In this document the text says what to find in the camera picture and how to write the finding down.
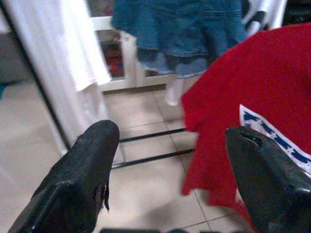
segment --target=tiled floor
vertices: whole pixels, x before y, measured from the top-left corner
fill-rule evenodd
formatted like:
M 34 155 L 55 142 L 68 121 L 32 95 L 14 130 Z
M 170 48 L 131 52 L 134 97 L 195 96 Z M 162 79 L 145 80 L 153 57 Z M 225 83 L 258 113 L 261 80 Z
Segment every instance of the tiled floor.
M 121 138 L 183 128 L 181 106 L 167 105 L 164 96 L 162 86 L 105 93 L 110 118 L 119 125 Z M 33 85 L 26 83 L 5 90 L 0 101 L 0 182 L 9 188 L 0 190 L 0 212 L 4 216 L 0 217 L 0 232 L 8 230 L 59 158 L 44 114 Z M 195 133 L 175 133 L 122 143 L 121 150 L 127 161 L 136 160 L 191 149 L 196 137 Z M 163 232 L 181 228 L 190 233 L 248 229 L 232 211 L 207 206 L 206 192 L 196 190 L 187 197 L 180 195 L 192 156 L 185 154 L 112 170 L 110 212 L 100 212 L 94 232 L 102 228 Z

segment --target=blue denim clothing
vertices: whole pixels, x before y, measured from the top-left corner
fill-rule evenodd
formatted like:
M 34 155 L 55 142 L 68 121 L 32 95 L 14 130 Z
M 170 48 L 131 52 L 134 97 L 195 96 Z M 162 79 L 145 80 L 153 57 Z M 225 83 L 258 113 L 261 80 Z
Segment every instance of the blue denim clothing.
M 179 78 L 246 38 L 241 0 L 115 0 L 112 25 L 137 38 L 145 67 Z

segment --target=white cabinet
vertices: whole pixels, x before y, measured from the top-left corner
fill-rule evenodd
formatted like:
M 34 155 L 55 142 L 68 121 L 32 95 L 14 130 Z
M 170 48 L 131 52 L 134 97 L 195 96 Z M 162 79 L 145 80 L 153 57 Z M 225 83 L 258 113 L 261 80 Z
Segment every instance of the white cabinet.
M 111 73 L 112 81 L 101 86 L 102 91 L 164 84 L 169 75 L 159 75 L 143 69 L 136 58 L 136 39 L 112 28 L 110 16 L 92 17 L 94 30 Z

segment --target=red t-shirt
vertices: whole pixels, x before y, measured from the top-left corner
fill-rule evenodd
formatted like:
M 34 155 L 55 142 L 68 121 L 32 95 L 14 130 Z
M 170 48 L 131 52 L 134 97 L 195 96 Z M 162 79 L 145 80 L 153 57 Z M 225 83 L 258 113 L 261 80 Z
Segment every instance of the red t-shirt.
M 186 126 L 199 133 L 182 193 L 210 191 L 209 204 L 249 216 L 225 149 L 225 130 L 238 127 L 240 106 L 263 116 L 311 153 L 311 24 L 259 32 L 228 50 L 182 98 Z

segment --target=drying rack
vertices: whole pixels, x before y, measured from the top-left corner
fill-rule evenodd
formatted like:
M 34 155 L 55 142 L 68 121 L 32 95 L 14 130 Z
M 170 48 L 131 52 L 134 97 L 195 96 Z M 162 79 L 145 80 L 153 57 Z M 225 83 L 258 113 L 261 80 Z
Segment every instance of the drying rack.
M 16 43 L 17 43 L 17 46 L 19 47 L 20 51 L 21 51 L 21 54 L 24 58 L 24 61 L 26 63 L 26 65 L 28 66 L 31 74 L 33 75 L 34 77 L 34 80 L 35 80 L 35 83 L 39 89 L 39 92 L 43 98 L 43 101 L 45 102 L 47 108 L 48 108 L 48 111 L 51 115 L 51 118 L 55 124 L 55 127 L 62 139 L 62 141 L 64 142 L 64 145 L 66 147 L 67 150 L 70 150 L 71 146 L 70 146 L 70 143 L 69 143 L 69 140 L 60 124 L 60 121 L 54 111 L 54 108 L 48 98 L 48 95 L 39 79 L 39 75 L 37 74 L 23 44 L 22 44 L 22 41 L 20 39 L 20 36 L 16 30 L 16 27 L 14 26 L 14 23 L 12 22 L 12 19 L 10 18 L 10 15 L 8 14 L 8 11 L 5 7 L 5 5 L 2 3 L 2 1 L 0 1 L 0 9 L 2 10 L 3 12 L 3 15 L 8 23 L 8 25 L 10 26 L 11 28 L 11 31 L 13 33 L 13 35 L 15 36 L 16 38 Z M 109 25 L 109 21 L 110 21 L 110 18 L 109 17 L 105 17 L 104 18 L 105 21 L 105 25 Z M 130 137 L 130 138 L 125 138 L 125 139 L 121 139 L 120 140 L 120 143 L 124 143 L 124 142 L 130 142 L 130 141 L 136 141 L 136 140 L 142 140 L 142 139 L 146 139 L 146 138 L 152 138 L 152 137 L 157 137 L 157 136 L 162 136 L 162 135 L 168 135 L 168 134 L 173 134 L 173 133 L 180 133 L 180 132 L 183 132 L 185 131 L 184 128 L 182 129 L 175 129 L 175 130 L 168 130 L 168 131 L 164 131 L 164 132 L 158 132 L 158 133 L 151 133 L 151 134 L 146 134 L 146 135 L 141 135 L 141 136 L 136 136 L 136 137 Z M 162 154 L 162 155 L 157 155 L 157 156 L 152 156 L 152 157 L 147 157 L 147 158 L 143 158 L 143 159 L 138 159 L 138 160 L 133 160 L 133 161 L 129 161 L 129 162 L 122 162 L 122 163 L 118 163 L 118 164 L 113 164 L 112 168 L 120 168 L 120 167 L 125 167 L 125 166 L 131 166 L 131 165 L 136 165 L 136 164 L 142 164 L 142 163 L 146 163 L 146 162 L 150 162 L 150 161 L 154 161 L 154 160 L 159 160 L 159 159 L 165 159 L 165 158 L 170 158 L 170 157 L 174 157 L 174 156 L 178 156 L 178 155 L 181 155 L 181 154 L 188 154 L 188 153 L 191 153 L 193 152 L 194 149 L 189 149 L 189 150 L 181 150 L 181 151 L 177 151 L 177 152 L 172 152 L 172 153 L 167 153 L 167 154 Z

